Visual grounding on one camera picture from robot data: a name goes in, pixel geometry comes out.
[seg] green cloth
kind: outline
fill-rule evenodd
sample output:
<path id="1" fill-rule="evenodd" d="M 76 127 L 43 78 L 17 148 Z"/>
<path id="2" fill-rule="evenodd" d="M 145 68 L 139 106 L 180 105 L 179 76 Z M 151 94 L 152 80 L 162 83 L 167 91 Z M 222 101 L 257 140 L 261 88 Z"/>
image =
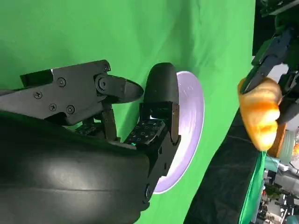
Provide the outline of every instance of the green cloth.
<path id="1" fill-rule="evenodd" d="M 239 224 L 250 223 L 252 216 L 256 212 L 257 201 L 259 200 L 263 173 L 265 168 L 266 153 L 261 152 L 256 161 L 256 167 L 252 175 L 245 202 L 239 218 Z"/>
<path id="2" fill-rule="evenodd" d="M 153 196 L 138 221 L 181 224 L 238 108 L 236 87 L 250 69 L 254 12 L 254 0 L 3 1 L 0 87 L 21 87 L 24 73 L 100 59 L 110 62 L 110 74 L 142 86 L 158 62 L 195 74 L 205 97 L 196 155 L 178 184 Z M 124 139 L 138 103 L 116 105 L 114 113 Z"/>

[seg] purple plate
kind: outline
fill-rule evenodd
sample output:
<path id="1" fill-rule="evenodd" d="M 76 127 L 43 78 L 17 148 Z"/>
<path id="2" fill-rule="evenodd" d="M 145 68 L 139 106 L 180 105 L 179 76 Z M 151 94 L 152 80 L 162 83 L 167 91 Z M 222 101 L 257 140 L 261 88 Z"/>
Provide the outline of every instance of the purple plate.
<path id="1" fill-rule="evenodd" d="M 168 175 L 159 179 L 154 194 L 170 190 L 188 169 L 197 149 L 204 123 L 205 103 L 199 80 L 188 71 L 177 73 L 179 91 L 179 134 L 181 143 Z"/>

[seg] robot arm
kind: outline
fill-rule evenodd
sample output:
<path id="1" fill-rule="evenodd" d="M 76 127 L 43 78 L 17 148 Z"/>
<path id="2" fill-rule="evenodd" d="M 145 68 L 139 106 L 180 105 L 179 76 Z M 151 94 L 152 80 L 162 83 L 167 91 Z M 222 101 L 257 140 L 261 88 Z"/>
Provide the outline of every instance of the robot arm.
<path id="1" fill-rule="evenodd" d="M 263 16 L 276 16 L 276 32 L 271 40 L 265 41 L 252 61 L 253 68 L 247 75 L 241 93 L 257 87 L 278 64 L 289 66 L 287 74 L 280 78 L 279 85 L 283 100 L 279 105 L 278 124 L 283 124 L 299 113 L 299 1 L 262 0 Z"/>
<path id="2" fill-rule="evenodd" d="M 149 207 L 180 143 L 176 71 L 152 68 L 123 143 L 112 104 L 143 89 L 108 71 L 105 60 L 46 70 L 1 91 L 0 224 L 129 224 Z"/>

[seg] bread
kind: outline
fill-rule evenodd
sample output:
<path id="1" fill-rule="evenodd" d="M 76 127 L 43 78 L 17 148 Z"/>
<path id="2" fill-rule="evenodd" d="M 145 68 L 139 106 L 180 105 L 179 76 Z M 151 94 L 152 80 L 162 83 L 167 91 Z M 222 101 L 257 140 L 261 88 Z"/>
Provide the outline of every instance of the bread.
<path id="1" fill-rule="evenodd" d="M 240 94 L 243 80 L 238 85 L 241 116 L 252 143 L 260 151 L 267 151 L 276 137 L 280 112 L 278 105 L 282 100 L 279 85 L 265 78 L 256 88 Z"/>

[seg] black cable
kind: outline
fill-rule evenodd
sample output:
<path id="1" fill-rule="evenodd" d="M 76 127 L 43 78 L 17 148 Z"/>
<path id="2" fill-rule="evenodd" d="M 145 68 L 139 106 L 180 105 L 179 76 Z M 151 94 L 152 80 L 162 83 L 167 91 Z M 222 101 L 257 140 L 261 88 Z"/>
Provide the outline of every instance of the black cable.
<path id="1" fill-rule="evenodd" d="M 296 167 L 294 167 L 294 165 L 290 162 L 290 165 L 297 170 L 297 173 L 299 172 L 299 169 L 297 169 Z"/>

